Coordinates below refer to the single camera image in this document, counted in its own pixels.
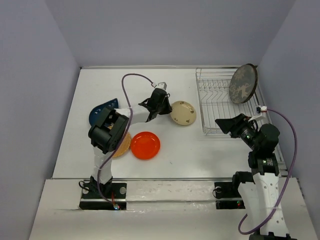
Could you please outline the cream plate with prints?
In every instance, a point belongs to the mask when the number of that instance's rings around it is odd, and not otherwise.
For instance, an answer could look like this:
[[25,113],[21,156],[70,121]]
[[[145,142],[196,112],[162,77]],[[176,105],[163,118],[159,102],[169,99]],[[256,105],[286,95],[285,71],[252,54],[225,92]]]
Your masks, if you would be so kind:
[[192,125],[197,119],[195,108],[186,101],[176,101],[171,105],[171,119],[181,126]]

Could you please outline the orange glossy plate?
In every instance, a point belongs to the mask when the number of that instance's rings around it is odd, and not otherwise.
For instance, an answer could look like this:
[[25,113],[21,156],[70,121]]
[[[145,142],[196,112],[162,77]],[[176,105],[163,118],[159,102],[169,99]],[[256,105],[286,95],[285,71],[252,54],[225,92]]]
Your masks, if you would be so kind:
[[156,134],[149,131],[137,133],[131,140],[132,154],[139,160],[150,160],[160,151],[161,141]]

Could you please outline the grey deer plate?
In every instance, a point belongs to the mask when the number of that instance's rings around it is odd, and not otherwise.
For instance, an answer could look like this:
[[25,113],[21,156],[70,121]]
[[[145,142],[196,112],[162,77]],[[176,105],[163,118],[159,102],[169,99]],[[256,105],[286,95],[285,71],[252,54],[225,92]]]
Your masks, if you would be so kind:
[[234,104],[243,104],[252,97],[255,74],[251,63],[240,66],[229,83],[229,98]]

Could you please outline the large teal floral plate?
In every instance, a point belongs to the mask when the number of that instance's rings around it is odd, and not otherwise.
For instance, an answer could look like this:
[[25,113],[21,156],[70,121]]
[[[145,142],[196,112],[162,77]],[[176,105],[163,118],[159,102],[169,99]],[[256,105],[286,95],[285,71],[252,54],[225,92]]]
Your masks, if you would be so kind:
[[252,69],[253,69],[253,72],[254,72],[254,87],[252,89],[252,95],[251,96],[253,97],[256,94],[259,75],[258,75],[258,71],[257,71],[257,66],[256,65],[252,65]]

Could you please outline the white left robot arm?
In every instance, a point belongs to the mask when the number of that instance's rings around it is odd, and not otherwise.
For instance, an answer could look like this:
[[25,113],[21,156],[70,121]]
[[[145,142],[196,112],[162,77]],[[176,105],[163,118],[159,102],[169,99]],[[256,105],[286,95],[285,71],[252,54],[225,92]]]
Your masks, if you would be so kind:
[[123,142],[129,127],[136,123],[147,123],[158,115],[171,113],[170,94],[164,87],[155,87],[151,96],[129,108],[102,109],[91,126],[88,137],[94,150],[94,170],[89,189],[105,198],[110,194],[112,184],[112,157]]

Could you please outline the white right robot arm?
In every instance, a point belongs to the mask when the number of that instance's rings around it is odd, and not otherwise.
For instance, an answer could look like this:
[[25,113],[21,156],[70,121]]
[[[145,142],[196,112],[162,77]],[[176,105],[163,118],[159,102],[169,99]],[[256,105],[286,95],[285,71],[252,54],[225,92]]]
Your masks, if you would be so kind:
[[257,127],[256,121],[239,114],[233,118],[216,119],[215,123],[224,134],[241,139],[251,151],[248,165],[251,171],[237,171],[230,183],[235,196],[241,196],[246,209],[238,231],[251,240],[290,240],[279,190],[280,172],[274,153],[280,131],[273,124]]

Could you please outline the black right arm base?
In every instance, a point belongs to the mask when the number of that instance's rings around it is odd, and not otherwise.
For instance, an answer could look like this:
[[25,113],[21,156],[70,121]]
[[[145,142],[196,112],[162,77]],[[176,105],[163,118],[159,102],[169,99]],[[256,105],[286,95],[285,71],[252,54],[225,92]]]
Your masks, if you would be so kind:
[[253,184],[253,179],[249,181],[241,180],[240,182],[232,181],[215,181],[212,191],[213,197],[216,199],[217,210],[241,210],[246,209],[250,205],[250,200],[242,197],[239,190],[244,184]]

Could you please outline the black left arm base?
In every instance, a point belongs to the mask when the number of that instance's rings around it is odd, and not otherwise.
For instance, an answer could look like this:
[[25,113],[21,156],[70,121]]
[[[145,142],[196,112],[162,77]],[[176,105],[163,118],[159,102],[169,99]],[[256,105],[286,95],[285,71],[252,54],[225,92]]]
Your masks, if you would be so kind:
[[112,182],[106,187],[100,187],[100,192],[97,186],[94,186],[90,181],[81,180],[78,182],[81,188],[81,197],[79,208],[81,210],[93,211],[121,211],[127,209],[127,183]]

